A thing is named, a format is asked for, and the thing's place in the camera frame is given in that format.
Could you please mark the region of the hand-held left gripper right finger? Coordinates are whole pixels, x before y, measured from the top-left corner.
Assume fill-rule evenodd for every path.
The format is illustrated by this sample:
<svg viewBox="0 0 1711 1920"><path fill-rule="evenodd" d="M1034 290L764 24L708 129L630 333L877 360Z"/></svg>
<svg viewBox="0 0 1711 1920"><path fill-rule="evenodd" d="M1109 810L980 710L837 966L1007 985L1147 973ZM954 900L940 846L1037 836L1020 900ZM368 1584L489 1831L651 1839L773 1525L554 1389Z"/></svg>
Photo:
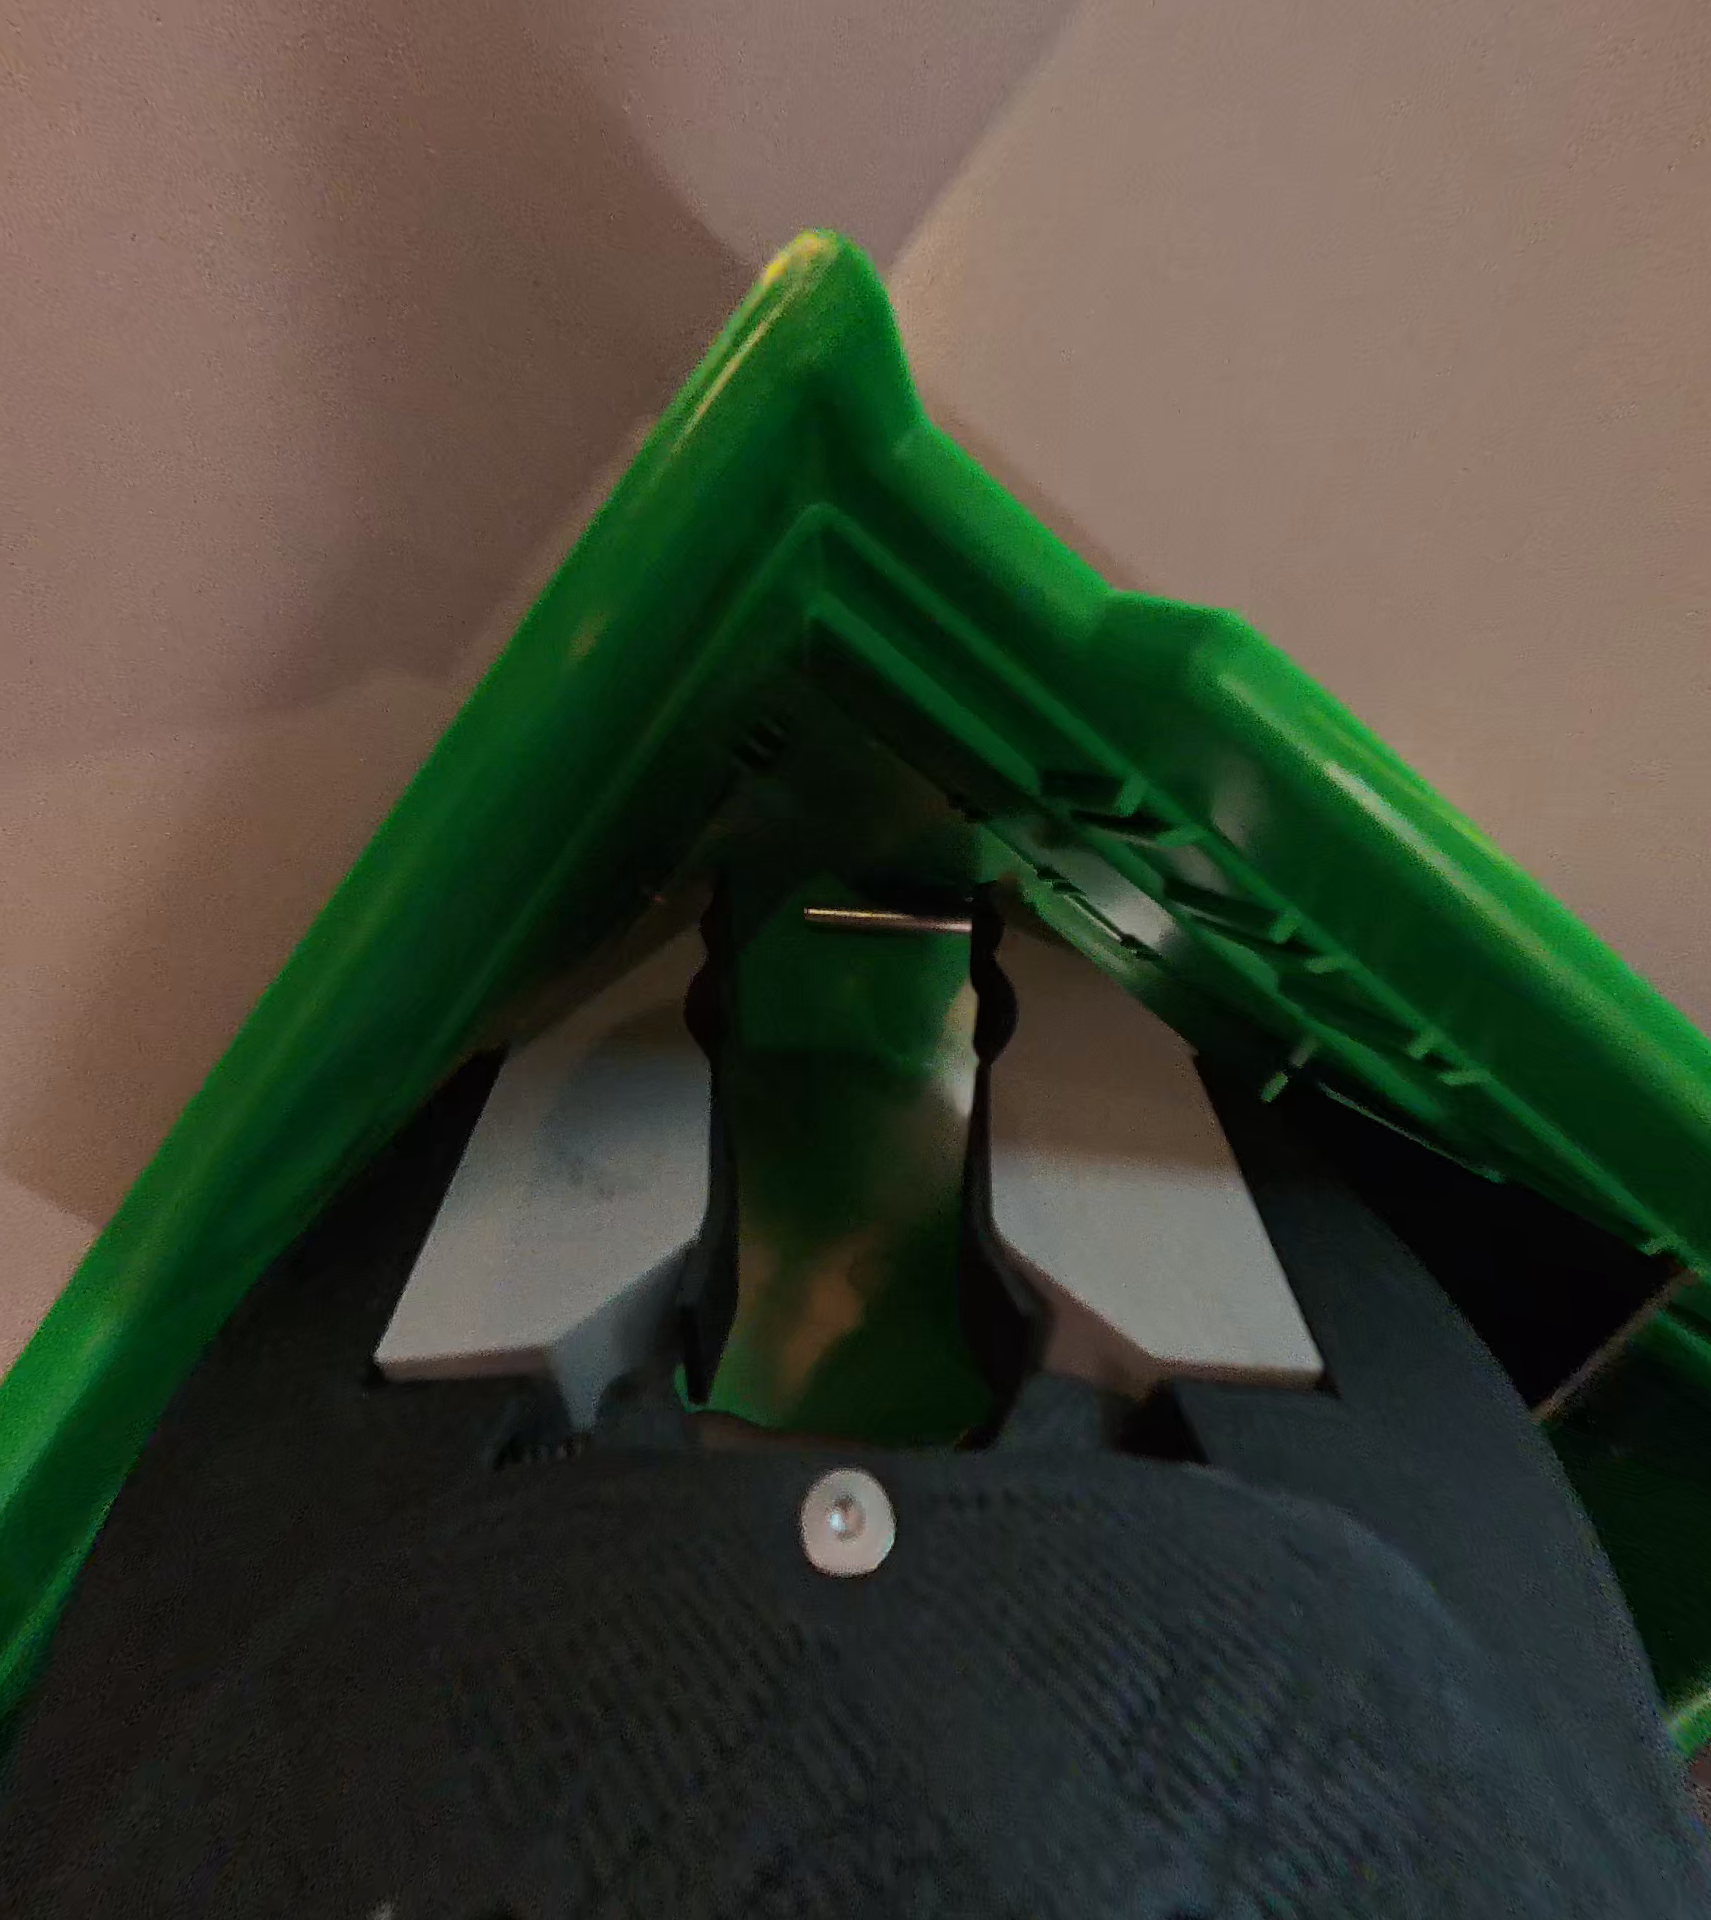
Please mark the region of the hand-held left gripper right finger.
<svg viewBox="0 0 1711 1920"><path fill-rule="evenodd" d="M1195 1049L1023 917L986 1070L989 1221L1044 1300L1044 1368L1143 1399L1175 1380L1322 1387L1322 1350Z"/></svg>

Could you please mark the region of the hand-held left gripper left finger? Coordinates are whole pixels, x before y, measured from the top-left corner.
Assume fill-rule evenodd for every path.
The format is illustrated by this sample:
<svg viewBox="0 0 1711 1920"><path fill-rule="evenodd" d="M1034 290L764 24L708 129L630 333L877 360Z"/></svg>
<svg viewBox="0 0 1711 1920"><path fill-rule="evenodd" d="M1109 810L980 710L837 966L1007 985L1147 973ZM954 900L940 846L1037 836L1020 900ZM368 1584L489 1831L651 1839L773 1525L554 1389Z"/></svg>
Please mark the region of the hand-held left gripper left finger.
<svg viewBox="0 0 1711 1920"><path fill-rule="evenodd" d="M730 886L689 929L511 1043L372 1367L390 1387L532 1380L566 1428L675 1368L700 1235L730 1232L722 1098Z"/></svg>

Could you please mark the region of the green plastic bin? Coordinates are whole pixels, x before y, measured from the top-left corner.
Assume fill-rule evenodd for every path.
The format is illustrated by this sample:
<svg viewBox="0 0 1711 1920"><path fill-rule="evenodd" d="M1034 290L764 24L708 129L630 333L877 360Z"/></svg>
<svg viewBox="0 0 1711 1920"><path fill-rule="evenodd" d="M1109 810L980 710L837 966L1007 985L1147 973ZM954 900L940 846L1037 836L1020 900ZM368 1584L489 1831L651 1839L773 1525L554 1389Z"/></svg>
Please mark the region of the green plastic bin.
<svg viewBox="0 0 1711 1920"><path fill-rule="evenodd" d="M505 1049L720 881L679 1367L384 1384ZM1195 1049L1319 1389L1044 1368L1015 917ZM801 233L4 1374L0 1916L1711 1916L1708 1742L1711 1042Z"/></svg>

